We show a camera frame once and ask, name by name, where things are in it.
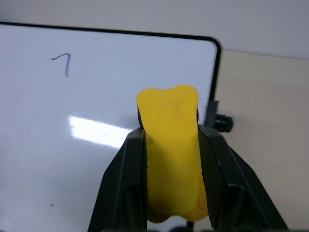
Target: whiteboard surface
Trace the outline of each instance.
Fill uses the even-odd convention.
[[[139,91],[193,85],[204,120],[210,41],[7,25],[0,39],[0,230],[86,231],[105,169],[139,127]]]

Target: yellow sponge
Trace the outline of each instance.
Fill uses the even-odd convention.
[[[146,89],[137,105],[146,133],[148,220],[207,216],[197,135],[197,90],[192,86]]]

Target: black mount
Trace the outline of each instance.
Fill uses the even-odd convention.
[[[209,101],[204,125],[218,132],[231,132],[233,118],[217,114],[219,101]]]

